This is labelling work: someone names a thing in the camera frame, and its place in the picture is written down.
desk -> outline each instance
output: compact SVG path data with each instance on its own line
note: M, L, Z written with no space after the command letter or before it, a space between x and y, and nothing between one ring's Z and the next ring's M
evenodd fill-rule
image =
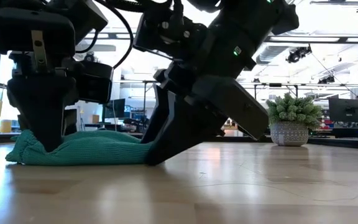
M358 224L358 149L202 143L157 167L8 163L0 224Z
M85 127L85 131L94 131L98 128L106 128L107 130L111 130L111 131L119 131L121 132L122 131L122 126L117 124L111 124L111 123L99 123L99 124L84 124L84 127Z
M18 135L20 133L0 133L0 143L13 142L11 138Z
M332 134L335 138L358 138L358 128L334 128Z

patterned pot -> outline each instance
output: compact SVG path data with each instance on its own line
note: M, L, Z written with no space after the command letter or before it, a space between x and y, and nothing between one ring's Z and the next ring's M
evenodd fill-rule
M281 121L271 125L272 141L279 146L302 146L308 142L308 128L291 121Z

green cloth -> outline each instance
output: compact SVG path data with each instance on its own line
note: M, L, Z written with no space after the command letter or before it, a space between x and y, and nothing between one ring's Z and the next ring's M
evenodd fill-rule
M5 159L38 166L143 164L151 144L116 131L82 131L65 136L57 149L46 152L32 131L25 130Z

black cable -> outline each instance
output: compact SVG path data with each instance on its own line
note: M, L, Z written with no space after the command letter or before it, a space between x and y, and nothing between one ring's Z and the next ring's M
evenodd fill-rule
M183 4L181 0L173 0L173 11L183 16Z
M126 0L107 0L106 3L117 9L129 12L144 12L147 8L142 2L132 2Z
M99 35L99 31L96 31L94 33L92 43L89 45L89 47L84 50L76 50L75 53L82 54L82 53L86 53L86 52L90 51L92 49L92 47L96 44L96 41L98 40L98 35Z
M132 29L128 23L128 21L124 18L124 16L122 16L122 14L114 7L110 6L107 2L103 1L103 0L95 0L96 2L98 2L99 4L103 5L104 7L108 8L112 13L114 13L119 20L121 20L121 22L124 24L125 28L128 31L129 34L129 47L127 52L124 54L124 56L122 56L122 58L117 62L117 64L115 64L115 66L113 66L113 69L116 69L118 66L120 66L120 64L125 61L125 59L128 57L128 55L130 54L131 50L132 50L132 45L134 44L134 34L132 33Z

ceiling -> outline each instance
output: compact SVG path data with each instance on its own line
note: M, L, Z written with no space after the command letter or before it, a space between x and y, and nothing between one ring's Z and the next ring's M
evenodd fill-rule
M352 1L325 1L328 4L320 5L312 0L294 0L300 20L300 27L284 36L312 36L312 37L358 37L358 5ZM185 15L193 22L202 22L208 25L217 15L208 14L195 9L187 1L183 2ZM101 7L104 15L109 19L106 30L122 30L121 22L107 9ZM141 14L122 12L129 24L136 30ZM99 57L102 62L116 61L127 49L127 40L99 40L99 44L114 44L116 52L108 57ZM292 43L264 43L254 55L258 62L251 72L242 72L240 82L251 82L259 78L262 82L280 83L317 83L320 78L331 72L339 79L349 82L351 67L358 64L358 44L311 44L312 55L307 55L298 63L287 63L285 58L289 50L304 47L307 44ZM149 53L133 50L129 58L122 64L126 79L152 80L156 68L165 68L169 60Z

